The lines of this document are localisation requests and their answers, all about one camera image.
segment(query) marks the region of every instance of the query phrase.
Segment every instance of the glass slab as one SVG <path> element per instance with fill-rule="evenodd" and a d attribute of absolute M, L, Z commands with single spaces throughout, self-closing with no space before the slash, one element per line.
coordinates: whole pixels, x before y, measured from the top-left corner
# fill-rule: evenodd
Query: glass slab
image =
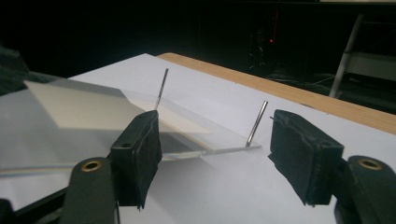
<path fill-rule="evenodd" d="M 25 85 L 28 90 L 0 97 L 2 176 L 63 171 L 105 157 L 133 118 L 157 101 L 157 96 L 69 79 Z M 164 161 L 260 147 L 255 142 L 245 147 L 247 136 L 165 98 L 158 111 Z"/>

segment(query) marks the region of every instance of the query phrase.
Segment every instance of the pin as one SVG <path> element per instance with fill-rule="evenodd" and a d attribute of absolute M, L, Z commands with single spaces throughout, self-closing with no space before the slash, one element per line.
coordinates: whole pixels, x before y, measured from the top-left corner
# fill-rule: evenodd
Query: pin
<path fill-rule="evenodd" d="M 163 75 L 163 84 L 161 85 L 160 94 L 158 95 L 157 103 L 155 104 L 155 107 L 154 107 L 155 110 L 157 110 L 158 105 L 160 104 L 161 96 L 163 95 L 163 86 L 165 86 L 165 80 L 166 80 L 166 77 L 168 76 L 168 71 L 169 71 L 169 69 L 166 68 L 165 75 Z"/>
<path fill-rule="evenodd" d="M 256 119 L 256 122 L 254 123 L 253 129 L 251 130 L 250 136 L 247 139 L 247 145 L 246 147 L 250 147 L 251 140 L 253 139 L 254 133 L 257 130 L 257 127 L 259 126 L 260 120 L 262 120 L 262 114 L 264 113 L 265 107 L 267 107 L 268 102 L 264 101 L 262 104 L 262 109 L 260 110 L 259 116 Z"/>

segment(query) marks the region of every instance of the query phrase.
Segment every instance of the brass grommet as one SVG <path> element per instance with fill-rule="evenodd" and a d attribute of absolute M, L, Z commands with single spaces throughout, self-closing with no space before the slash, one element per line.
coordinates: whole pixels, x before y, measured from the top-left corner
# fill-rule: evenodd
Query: brass grommet
<path fill-rule="evenodd" d="M 367 169 L 371 170 L 382 170 L 382 165 L 379 164 L 377 161 L 373 161 L 370 159 L 360 159 L 358 160 L 358 163 Z"/>
<path fill-rule="evenodd" d="M 99 169 L 102 166 L 100 161 L 87 161 L 84 165 L 82 165 L 81 170 L 83 172 L 91 172 Z"/>

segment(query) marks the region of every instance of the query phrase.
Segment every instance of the metal pin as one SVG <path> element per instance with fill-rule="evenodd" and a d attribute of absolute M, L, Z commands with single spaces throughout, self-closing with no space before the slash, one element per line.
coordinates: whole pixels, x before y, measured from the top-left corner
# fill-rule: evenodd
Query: metal pin
<path fill-rule="evenodd" d="M 165 80 L 166 80 L 166 77 L 168 76 L 168 71 L 169 71 L 169 69 L 166 68 L 165 75 L 163 75 L 163 84 L 161 85 L 160 94 L 158 95 L 157 103 L 155 104 L 155 107 L 154 107 L 155 110 L 157 110 L 158 105 L 160 104 L 161 96 L 163 95 L 163 86 L 165 85 Z"/>
<path fill-rule="evenodd" d="M 254 123 L 253 129 L 251 130 L 250 136 L 247 139 L 247 145 L 246 147 L 250 147 L 251 140 L 253 139 L 254 133 L 257 130 L 257 127 L 259 126 L 260 120 L 262 120 L 262 114 L 264 113 L 265 107 L 267 107 L 268 102 L 264 101 L 262 104 L 262 109 L 260 110 L 259 116 L 256 119 L 256 122 Z"/>

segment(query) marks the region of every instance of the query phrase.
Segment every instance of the wooden table edge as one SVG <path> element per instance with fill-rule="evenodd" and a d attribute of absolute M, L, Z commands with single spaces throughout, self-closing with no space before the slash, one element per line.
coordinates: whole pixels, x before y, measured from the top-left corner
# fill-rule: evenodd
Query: wooden table edge
<path fill-rule="evenodd" d="M 189 67 L 215 77 L 221 77 L 252 89 L 281 97 L 297 104 L 313 107 L 339 118 L 348 119 L 383 132 L 396 134 L 396 116 L 389 113 L 337 100 L 311 91 L 293 88 L 265 78 L 254 77 L 249 74 L 171 52 L 158 55 L 157 57 L 171 63 Z"/>

